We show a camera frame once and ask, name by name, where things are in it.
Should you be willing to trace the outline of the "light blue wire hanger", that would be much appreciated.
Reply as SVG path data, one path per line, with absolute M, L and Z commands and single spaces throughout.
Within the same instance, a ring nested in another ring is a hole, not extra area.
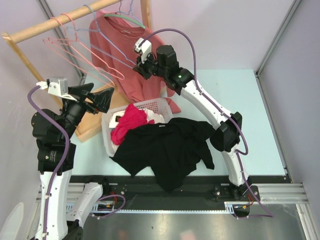
M 135 64 L 132 60 L 130 60 L 111 40 L 109 40 L 105 35 L 104 33 L 101 31 L 100 27 L 99 27 L 99 23 L 98 23 L 98 17 L 96 15 L 96 12 L 88 5 L 88 4 L 84 4 L 85 7 L 89 8 L 90 10 L 90 13 L 92 13 L 94 15 L 94 20 L 95 20 L 95 25 L 96 25 L 96 29 L 87 29 L 87 28 L 78 28 L 78 29 L 74 29 L 74 35 L 77 37 L 77 33 L 79 31 L 85 31 L 85 32 L 93 32 L 93 33 L 99 33 L 101 36 L 104 37 L 105 40 L 107 40 L 116 50 L 118 50 L 123 56 L 124 58 L 129 61 L 130 63 L 132 63 L 133 65 Z M 91 47 L 93 47 L 94 49 L 100 51 L 101 53 L 117 60 L 118 62 L 124 64 L 125 66 L 129 67 L 129 68 L 132 68 L 132 66 L 128 65 L 127 63 L 124 63 L 123 61 L 119 60 L 118 58 L 114 57 L 113 55 L 105 52 L 104 50 L 100 49 L 99 47 L 95 46 L 94 44 L 90 44 Z

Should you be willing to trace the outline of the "black t shirt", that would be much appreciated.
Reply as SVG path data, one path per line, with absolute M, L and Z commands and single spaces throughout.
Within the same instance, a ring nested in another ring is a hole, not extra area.
M 129 130 L 112 160 L 132 177 L 146 167 L 166 192 L 183 185 L 184 179 L 204 162 L 214 170 L 207 144 L 215 130 L 206 121 L 175 117 L 168 123 L 146 124 Z

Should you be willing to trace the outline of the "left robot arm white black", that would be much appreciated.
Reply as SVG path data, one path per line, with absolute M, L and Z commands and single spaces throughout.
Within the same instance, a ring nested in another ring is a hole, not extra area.
M 74 168 L 76 145 L 71 143 L 85 113 L 106 113 L 111 105 L 113 87 L 92 92 L 93 83 L 69 87 L 52 80 L 39 81 L 27 99 L 36 113 L 31 118 L 32 135 L 38 147 L 41 205 L 36 240 L 80 240 L 94 204 L 110 196 L 108 178 L 91 175 L 80 197 L 67 211 L 67 195 Z M 37 90 L 47 90 L 62 99 L 60 114 L 39 108 L 32 100 Z

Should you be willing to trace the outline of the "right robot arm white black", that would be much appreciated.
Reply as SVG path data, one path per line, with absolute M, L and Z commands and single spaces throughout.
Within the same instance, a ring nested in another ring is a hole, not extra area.
M 214 128 L 209 138 L 212 146 L 221 152 L 228 170 L 230 194 L 242 201 L 249 194 L 249 176 L 239 161 L 242 115 L 230 112 L 211 97 L 196 81 L 195 76 L 179 65 L 175 50 L 170 45 L 161 45 L 152 52 L 149 41 L 137 42 L 134 51 L 138 54 L 134 71 L 149 79 L 157 76 L 166 86 L 192 103 Z

